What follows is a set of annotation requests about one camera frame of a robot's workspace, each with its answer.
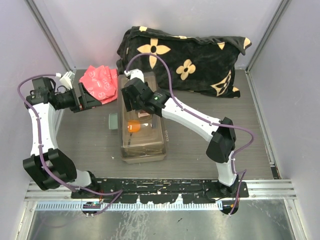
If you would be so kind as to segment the beige plastic tool box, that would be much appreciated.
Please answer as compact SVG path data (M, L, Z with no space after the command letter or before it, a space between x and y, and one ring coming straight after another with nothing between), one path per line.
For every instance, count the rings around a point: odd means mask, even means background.
M140 122L139 132L128 132L128 121ZM117 112L109 114L108 128L117 130L120 156L128 164L162 161L167 155L168 134L164 120L143 110L126 111L121 91L117 94Z

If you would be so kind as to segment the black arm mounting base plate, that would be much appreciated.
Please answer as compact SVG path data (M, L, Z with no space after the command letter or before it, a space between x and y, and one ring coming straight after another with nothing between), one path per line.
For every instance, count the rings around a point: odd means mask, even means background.
M215 199L236 197L239 185L230 191L211 179L98 178L97 183L101 193L122 190L116 202L123 204L172 204L179 197L184 204L213 203Z

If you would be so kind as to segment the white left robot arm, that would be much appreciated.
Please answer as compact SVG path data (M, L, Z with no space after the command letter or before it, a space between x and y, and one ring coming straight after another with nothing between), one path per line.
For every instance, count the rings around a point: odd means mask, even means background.
M78 113L102 103L91 96L80 83L80 96L73 87L74 73L58 73L64 92L58 91L53 74L36 75L29 78L33 89L23 97L32 123L32 148L30 156L24 159L24 170L43 190L65 186L73 192L82 191L88 198L95 198L100 193L100 185L90 171L78 170L74 162L58 147L56 133L56 113L70 109Z

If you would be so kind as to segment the orange tape measure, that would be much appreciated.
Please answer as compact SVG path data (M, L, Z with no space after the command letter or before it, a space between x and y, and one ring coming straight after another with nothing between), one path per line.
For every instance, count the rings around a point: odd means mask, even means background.
M141 123L138 120L129 120L127 122L127 130L129 133L137 133L141 129Z

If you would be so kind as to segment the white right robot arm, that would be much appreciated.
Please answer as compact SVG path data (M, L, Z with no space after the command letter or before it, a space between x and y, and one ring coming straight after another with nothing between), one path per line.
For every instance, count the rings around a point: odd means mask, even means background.
M177 122L194 131L208 142L205 154L213 160L218 171L219 191L231 197L238 188L239 175L232 167L236 134L231 119L207 116L172 97L165 90L152 91L147 83L135 77L121 89L128 112L143 110L151 115Z

